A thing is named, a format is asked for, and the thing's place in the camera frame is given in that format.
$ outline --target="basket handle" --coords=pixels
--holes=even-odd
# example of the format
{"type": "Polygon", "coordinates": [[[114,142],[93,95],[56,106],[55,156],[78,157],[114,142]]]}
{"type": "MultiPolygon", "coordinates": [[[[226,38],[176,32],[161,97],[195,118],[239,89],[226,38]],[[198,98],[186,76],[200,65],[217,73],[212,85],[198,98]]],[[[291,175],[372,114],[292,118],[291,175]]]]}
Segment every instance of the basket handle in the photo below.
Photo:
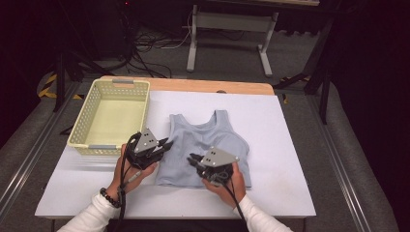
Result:
{"type": "Polygon", "coordinates": [[[99,145],[99,144],[90,144],[88,145],[89,149],[100,149],[100,150],[117,150],[115,145],[99,145]]]}
{"type": "Polygon", "coordinates": [[[112,83],[114,84],[133,84],[133,80],[131,79],[112,79],[112,83]]]}

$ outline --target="table surface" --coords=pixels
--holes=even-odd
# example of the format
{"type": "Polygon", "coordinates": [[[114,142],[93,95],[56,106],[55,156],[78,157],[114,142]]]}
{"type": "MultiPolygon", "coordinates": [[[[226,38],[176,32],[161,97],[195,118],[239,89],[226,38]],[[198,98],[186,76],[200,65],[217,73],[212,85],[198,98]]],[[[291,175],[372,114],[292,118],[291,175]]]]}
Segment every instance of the table surface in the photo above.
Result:
{"type": "MultiPolygon", "coordinates": [[[[250,147],[248,163],[252,187],[247,190],[249,197],[272,216],[315,216],[305,176],[278,98],[270,85],[144,79],[151,82],[147,126],[157,138],[169,136],[169,114],[182,113],[190,123],[197,125],[207,122],[214,110],[226,109],[232,127],[250,147]],[[247,87],[255,93],[260,88],[260,93],[264,94],[246,95],[247,87]],[[229,94],[205,93],[217,90],[229,94]]],[[[98,189],[109,184],[116,159],[82,156],[76,149],[66,146],[35,215],[44,218],[77,215],[98,189]]],[[[210,191],[155,186],[155,175],[144,179],[139,188],[127,195],[125,218],[237,218],[210,191]]]]}

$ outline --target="gray tank top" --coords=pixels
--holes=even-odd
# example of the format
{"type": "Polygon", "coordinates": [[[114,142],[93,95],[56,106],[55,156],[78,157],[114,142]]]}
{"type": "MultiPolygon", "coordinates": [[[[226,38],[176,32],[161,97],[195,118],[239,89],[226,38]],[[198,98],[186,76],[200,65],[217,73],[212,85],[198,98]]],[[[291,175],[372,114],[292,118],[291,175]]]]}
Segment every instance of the gray tank top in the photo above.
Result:
{"type": "Polygon", "coordinates": [[[216,110],[209,122],[201,125],[191,125],[182,114],[170,115],[169,119],[171,132],[168,141],[173,141],[173,145],[160,162],[156,185],[204,188],[187,157],[190,153],[205,156],[214,146],[239,157],[245,184],[251,187],[247,162],[249,145],[232,129],[226,110],[216,110]]]}

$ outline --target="bracelet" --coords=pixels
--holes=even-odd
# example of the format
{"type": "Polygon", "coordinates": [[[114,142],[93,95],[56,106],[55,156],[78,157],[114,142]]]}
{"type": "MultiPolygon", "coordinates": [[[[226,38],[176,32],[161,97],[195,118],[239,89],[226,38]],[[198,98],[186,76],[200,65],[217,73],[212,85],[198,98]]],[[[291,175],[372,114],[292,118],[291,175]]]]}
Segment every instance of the bracelet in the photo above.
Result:
{"type": "Polygon", "coordinates": [[[121,207],[121,202],[120,201],[115,201],[112,199],[108,194],[106,194],[106,188],[101,188],[100,189],[100,194],[102,197],[104,197],[111,205],[115,208],[120,208],[121,207]]]}

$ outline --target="yellow plastic basket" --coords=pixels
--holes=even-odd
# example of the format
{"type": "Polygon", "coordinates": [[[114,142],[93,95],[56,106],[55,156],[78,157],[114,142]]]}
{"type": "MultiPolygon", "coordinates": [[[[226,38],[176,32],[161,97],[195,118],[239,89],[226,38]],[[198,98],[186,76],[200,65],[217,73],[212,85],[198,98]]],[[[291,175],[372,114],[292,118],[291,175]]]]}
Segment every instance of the yellow plastic basket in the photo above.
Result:
{"type": "Polygon", "coordinates": [[[95,80],[68,145],[81,155],[121,155],[121,145],[145,127],[149,89],[148,81],[95,80]]]}

